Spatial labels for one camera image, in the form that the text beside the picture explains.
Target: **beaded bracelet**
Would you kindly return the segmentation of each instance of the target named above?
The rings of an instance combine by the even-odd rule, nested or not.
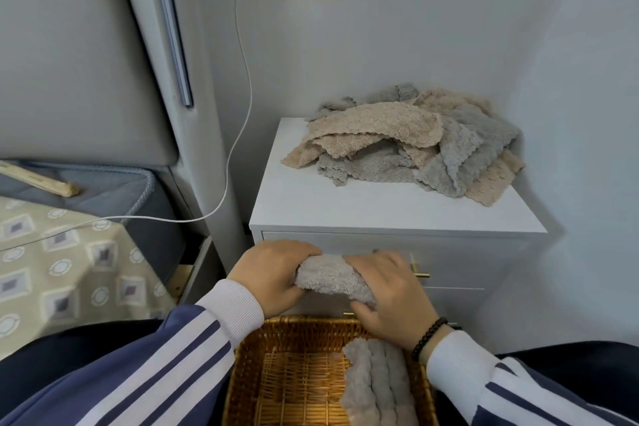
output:
[[[424,349],[428,341],[433,338],[433,335],[437,333],[442,325],[446,325],[447,323],[448,319],[446,317],[440,317],[433,325],[431,325],[428,331],[424,333],[424,336],[419,340],[419,342],[413,349],[413,353],[411,353],[410,355],[415,362],[419,362],[419,354],[422,353],[422,349]]]

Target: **patterned tablecloth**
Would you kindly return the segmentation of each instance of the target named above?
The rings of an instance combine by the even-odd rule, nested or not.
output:
[[[56,234],[91,219],[0,196],[0,359],[46,334],[164,318],[175,307],[122,225],[100,220]]]

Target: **white nightstand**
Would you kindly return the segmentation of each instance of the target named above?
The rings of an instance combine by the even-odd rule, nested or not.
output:
[[[298,239],[325,253],[401,252],[413,259],[438,312],[462,325],[517,261],[546,232],[522,198],[508,188],[492,207],[451,199],[414,184],[349,179],[344,187],[280,160],[306,133],[302,118],[283,118],[277,130],[250,228],[255,242]],[[291,313],[341,316],[344,298],[309,295]]]

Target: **wicker basket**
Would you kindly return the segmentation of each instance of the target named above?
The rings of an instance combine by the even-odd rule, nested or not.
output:
[[[342,347],[359,336],[371,335],[355,319],[267,320],[235,353],[223,426],[348,426]],[[424,367],[405,358],[419,424],[437,426]]]

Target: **charging cable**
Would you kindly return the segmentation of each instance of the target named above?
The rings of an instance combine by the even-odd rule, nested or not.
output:
[[[249,122],[249,117],[251,116],[251,109],[253,107],[253,85],[251,83],[251,72],[249,70],[249,64],[246,62],[246,54],[244,54],[244,45],[242,44],[242,36],[240,35],[240,26],[238,24],[238,0],[235,0],[235,31],[236,31],[236,33],[238,35],[238,42],[240,43],[240,51],[242,52],[242,60],[244,61],[244,68],[246,69],[246,76],[247,76],[247,79],[249,80],[249,111],[247,111],[247,113],[246,113],[246,118],[244,118],[244,124],[242,125],[242,128],[240,129],[240,132],[238,133],[237,137],[235,138],[235,141],[233,142],[233,145],[231,146],[231,149],[229,151],[229,156],[226,158],[226,170],[225,170],[225,174],[224,174],[224,194],[222,194],[222,198],[220,199],[219,204],[217,205],[217,207],[214,210],[209,212],[207,215],[202,216],[201,218],[185,219],[185,220],[155,218],[153,216],[106,216],[104,218],[95,218],[95,219],[92,219],[90,221],[86,221],[84,223],[80,223],[80,224],[76,224],[75,226],[68,227],[68,228],[66,228],[64,230],[61,230],[61,231],[55,233],[55,234],[50,234],[48,236],[40,237],[39,239],[34,239],[33,241],[28,241],[26,243],[16,244],[14,246],[11,246],[10,248],[4,248],[4,249],[0,250],[0,253],[2,253],[4,251],[12,250],[13,248],[17,248],[18,246],[27,246],[28,244],[37,243],[38,241],[43,241],[44,239],[49,239],[50,237],[58,236],[60,234],[64,234],[65,232],[71,231],[73,229],[77,229],[79,227],[83,227],[83,226],[92,224],[92,223],[97,222],[97,221],[102,221],[102,220],[111,220],[111,219],[150,219],[152,221],[162,221],[164,223],[188,224],[188,223],[195,223],[195,222],[198,222],[198,221],[202,221],[204,219],[207,219],[207,218],[211,217],[214,213],[218,212],[218,210],[220,209],[220,207],[224,203],[224,199],[226,198],[226,195],[227,195],[228,190],[229,190],[229,163],[231,162],[231,155],[233,155],[233,151],[235,150],[235,146],[237,145],[237,142],[240,140],[240,137],[242,136],[242,133],[244,133],[244,129],[246,128],[246,124]]]

